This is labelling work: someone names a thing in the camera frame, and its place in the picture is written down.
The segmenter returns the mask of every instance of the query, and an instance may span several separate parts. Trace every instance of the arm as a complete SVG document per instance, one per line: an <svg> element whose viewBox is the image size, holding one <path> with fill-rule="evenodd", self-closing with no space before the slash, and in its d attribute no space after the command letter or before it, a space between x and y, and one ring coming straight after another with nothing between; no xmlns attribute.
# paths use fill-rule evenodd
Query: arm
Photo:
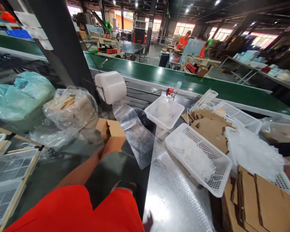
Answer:
<svg viewBox="0 0 290 232"><path fill-rule="evenodd" d="M94 152L88 160L86 160L84 163L70 172L65 178L63 178L63 180L59 182L55 189L66 185L85 185L92 172L99 164L100 159L104 156L104 154L102 154L103 150L104 145L100 145L98 150Z"/></svg>

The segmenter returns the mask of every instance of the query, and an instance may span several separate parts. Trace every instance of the orange shirt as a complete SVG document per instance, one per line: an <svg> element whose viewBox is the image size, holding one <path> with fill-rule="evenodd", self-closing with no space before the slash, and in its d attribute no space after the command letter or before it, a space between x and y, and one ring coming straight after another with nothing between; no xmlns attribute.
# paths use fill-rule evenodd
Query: orange shirt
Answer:
<svg viewBox="0 0 290 232"><path fill-rule="evenodd" d="M0 18L2 20L7 21L9 23L16 23L16 19L9 12L2 10L0 10L0 12L1 12Z"/></svg>
<svg viewBox="0 0 290 232"><path fill-rule="evenodd" d="M181 37L181 38L179 39L179 43L181 43L181 44L183 44L183 45L186 46L187 43L188 43L188 38L185 38L184 36ZM180 49L180 48L182 47L182 45L180 45L179 43L178 43L176 49Z"/></svg>

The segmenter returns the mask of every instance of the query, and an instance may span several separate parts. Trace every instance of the stainless steel table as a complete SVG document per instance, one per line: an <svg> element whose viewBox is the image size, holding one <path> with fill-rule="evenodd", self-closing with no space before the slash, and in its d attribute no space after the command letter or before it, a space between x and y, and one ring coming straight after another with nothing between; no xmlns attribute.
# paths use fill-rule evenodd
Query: stainless steel table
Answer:
<svg viewBox="0 0 290 232"><path fill-rule="evenodd" d="M175 101L190 108L196 100L176 96ZM171 131L181 123L179 118ZM156 137L165 147L164 139L171 133L157 127ZM143 222L152 213L153 231L215 231L208 190L200 186L173 156L158 157L151 163Z"/></svg>
<svg viewBox="0 0 290 232"><path fill-rule="evenodd" d="M143 49L145 48L145 46L143 44L140 43L132 43L129 41L121 41L120 42L120 48L121 51L125 53L125 57L128 58L130 60L130 56L131 59L133 59L133 56L137 53L140 52L139 55L139 62L141 62L141 55L143 53Z"/></svg>

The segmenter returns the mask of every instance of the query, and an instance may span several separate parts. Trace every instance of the metal pole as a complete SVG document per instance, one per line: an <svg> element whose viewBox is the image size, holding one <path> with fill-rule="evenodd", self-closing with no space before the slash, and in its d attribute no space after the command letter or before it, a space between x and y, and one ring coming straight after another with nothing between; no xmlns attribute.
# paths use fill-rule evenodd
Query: metal pole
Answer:
<svg viewBox="0 0 290 232"><path fill-rule="evenodd" d="M123 30L124 29L124 27L123 27L123 19L124 19L124 17L123 17L123 4L121 5L120 11L121 11L121 29Z"/></svg>
<svg viewBox="0 0 290 232"><path fill-rule="evenodd" d="M157 6L157 1L156 0L151 1L145 54L148 54L148 52L149 52L149 46L150 46L150 40L151 40L151 34L152 34L152 26L154 23L154 17L155 17L155 13L156 13L156 6Z"/></svg>

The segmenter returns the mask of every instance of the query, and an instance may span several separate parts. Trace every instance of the cardboard sheet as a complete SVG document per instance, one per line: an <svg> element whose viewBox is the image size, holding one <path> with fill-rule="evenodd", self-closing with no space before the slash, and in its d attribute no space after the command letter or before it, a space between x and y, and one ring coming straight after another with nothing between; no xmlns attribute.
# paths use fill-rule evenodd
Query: cardboard sheet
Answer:
<svg viewBox="0 0 290 232"><path fill-rule="evenodd" d="M259 175L255 175L259 216L270 232L290 232L290 194Z"/></svg>
<svg viewBox="0 0 290 232"><path fill-rule="evenodd" d="M247 170L240 170L242 189L241 195L243 195L243 221L246 230L251 232L250 225L253 230L258 232L268 232L264 227L260 225L259 221L259 207L258 207L258 196L256 191L255 178Z"/></svg>

